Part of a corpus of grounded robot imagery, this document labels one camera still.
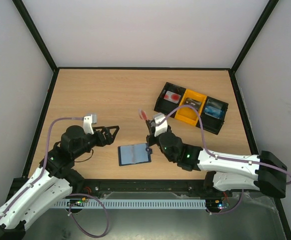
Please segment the red white april card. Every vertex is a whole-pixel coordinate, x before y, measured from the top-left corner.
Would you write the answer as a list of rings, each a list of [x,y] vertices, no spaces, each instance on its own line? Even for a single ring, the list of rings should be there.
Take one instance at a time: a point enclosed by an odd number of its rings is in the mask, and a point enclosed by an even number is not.
[[[142,109],[138,109],[138,115],[139,115],[140,119],[142,119],[143,121],[148,121],[149,120],[146,112],[144,110],[142,110]]]

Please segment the blue leather card holder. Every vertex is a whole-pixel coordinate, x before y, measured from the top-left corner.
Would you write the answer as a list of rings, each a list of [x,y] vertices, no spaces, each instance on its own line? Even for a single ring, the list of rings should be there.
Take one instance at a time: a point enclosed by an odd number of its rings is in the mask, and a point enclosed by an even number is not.
[[[132,145],[123,145],[117,148],[118,150],[118,165],[129,166],[150,163],[152,149],[147,143],[139,143]]]

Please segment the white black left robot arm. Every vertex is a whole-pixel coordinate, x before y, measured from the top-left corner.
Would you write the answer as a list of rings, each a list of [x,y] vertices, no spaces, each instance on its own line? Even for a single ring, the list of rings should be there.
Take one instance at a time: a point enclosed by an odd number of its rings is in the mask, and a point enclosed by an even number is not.
[[[21,240],[26,230],[55,202],[81,195],[84,177],[74,170],[75,160],[94,147],[111,145],[119,126],[72,125],[53,145],[25,184],[0,207],[0,240]]]

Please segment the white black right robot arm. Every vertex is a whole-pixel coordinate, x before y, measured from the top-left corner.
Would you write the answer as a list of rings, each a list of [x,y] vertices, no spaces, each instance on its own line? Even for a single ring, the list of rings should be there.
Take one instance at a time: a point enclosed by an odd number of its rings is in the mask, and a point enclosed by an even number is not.
[[[185,171],[205,171],[204,192],[209,196],[219,191],[255,190],[272,198],[286,196],[287,166],[273,153],[235,155],[206,150],[182,142],[165,121],[146,120],[149,146],[157,145],[169,162]]]

